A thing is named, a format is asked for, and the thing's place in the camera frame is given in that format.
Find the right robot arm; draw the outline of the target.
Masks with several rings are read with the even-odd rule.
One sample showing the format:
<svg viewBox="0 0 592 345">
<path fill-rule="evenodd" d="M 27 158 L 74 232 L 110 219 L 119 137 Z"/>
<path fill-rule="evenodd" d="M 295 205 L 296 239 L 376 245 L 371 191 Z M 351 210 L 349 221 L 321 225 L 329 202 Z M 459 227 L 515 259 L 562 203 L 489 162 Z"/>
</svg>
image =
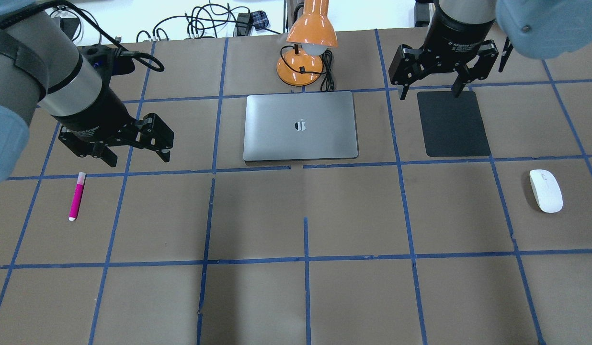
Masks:
<svg viewBox="0 0 592 345">
<path fill-rule="evenodd" d="M 401 45 L 388 69 L 404 100 L 409 87 L 431 74 L 456 73 L 452 94 L 485 80 L 497 59 L 503 71 L 512 52 L 556 58 L 592 42 L 592 0 L 435 0 L 420 48 Z"/>
</svg>

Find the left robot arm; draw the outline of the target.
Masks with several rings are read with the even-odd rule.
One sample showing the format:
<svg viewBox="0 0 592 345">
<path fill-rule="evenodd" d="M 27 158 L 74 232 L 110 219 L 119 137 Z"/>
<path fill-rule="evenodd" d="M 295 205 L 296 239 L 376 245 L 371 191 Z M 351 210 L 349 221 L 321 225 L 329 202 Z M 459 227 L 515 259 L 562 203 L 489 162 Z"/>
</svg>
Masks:
<svg viewBox="0 0 592 345">
<path fill-rule="evenodd" d="M 78 13 L 112 46 L 75 46 L 46 12 L 57 6 Z M 168 162 L 174 132 L 155 113 L 130 116 L 110 88 L 113 76 L 134 72 L 134 61 L 164 70 L 156 57 L 128 50 L 66 0 L 0 0 L 0 183 L 27 146 L 38 106 L 60 123 L 59 140 L 79 157 L 114 167 L 111 148 L 131 146 Z"/>
</svg>

